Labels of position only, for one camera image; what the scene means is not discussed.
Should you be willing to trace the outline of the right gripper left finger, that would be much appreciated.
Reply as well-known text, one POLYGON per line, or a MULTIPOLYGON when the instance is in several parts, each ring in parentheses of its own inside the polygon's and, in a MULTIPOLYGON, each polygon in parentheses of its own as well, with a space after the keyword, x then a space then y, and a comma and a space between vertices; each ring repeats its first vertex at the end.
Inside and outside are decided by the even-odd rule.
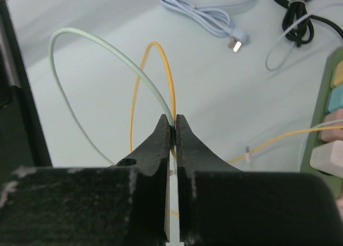
POLYGON ((1 188, 1 245, 165 245, 171 131, 161 115, 106 168, 15 169, 1 188))

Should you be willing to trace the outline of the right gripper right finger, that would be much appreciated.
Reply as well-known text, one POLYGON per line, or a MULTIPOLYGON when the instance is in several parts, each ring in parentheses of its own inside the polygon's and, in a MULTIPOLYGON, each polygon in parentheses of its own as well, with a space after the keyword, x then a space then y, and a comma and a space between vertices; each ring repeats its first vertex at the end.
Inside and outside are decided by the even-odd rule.
POLYGON ((338 245, 339 211, 312 174, 243 172, 176 118, 180 241, 184 245, 338 245))

